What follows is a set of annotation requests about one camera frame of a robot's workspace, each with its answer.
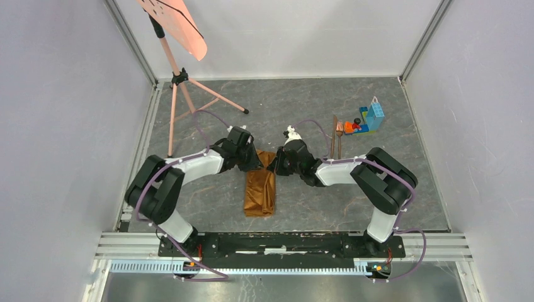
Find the orange cloth napkin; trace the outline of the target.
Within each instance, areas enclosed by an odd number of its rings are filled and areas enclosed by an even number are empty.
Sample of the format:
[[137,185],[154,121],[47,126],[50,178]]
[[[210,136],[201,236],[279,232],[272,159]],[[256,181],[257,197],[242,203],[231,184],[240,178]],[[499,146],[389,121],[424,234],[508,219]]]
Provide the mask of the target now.
[[262,150],[256,153],[264,168],[246,173],[244,214],[247,217],[272,216],[276,201],[276,175],[266,168],[276,154]]

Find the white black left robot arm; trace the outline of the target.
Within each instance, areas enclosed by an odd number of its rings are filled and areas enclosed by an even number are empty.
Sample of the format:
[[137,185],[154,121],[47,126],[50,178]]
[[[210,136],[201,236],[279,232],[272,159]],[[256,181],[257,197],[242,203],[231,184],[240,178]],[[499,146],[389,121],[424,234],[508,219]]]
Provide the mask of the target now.
[[174,239],[173,247],[177,252],[191,256],[198,248],[198,231],[176,209],[181,189],[192,181],[234,167],[242,172],[264,167],[256,153],[253,136],[238,126],[232,127],[227,137],[195,154],[170,159],[149,156],[126,190],[124,200],[136,213]]

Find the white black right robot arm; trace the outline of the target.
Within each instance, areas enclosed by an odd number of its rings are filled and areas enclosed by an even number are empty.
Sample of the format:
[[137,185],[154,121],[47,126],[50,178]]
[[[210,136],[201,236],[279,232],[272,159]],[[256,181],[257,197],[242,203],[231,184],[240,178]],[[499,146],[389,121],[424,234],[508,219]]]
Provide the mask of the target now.
[[415,174],[379,147],[365,155],[327,160],[314,157],[303,140],[292,140],[278,148],[267,169],[278,176],[297,174],[312,187],[356,184],[374,207],[363,241],[372,257],[389,249],[399,213],[418,185]]

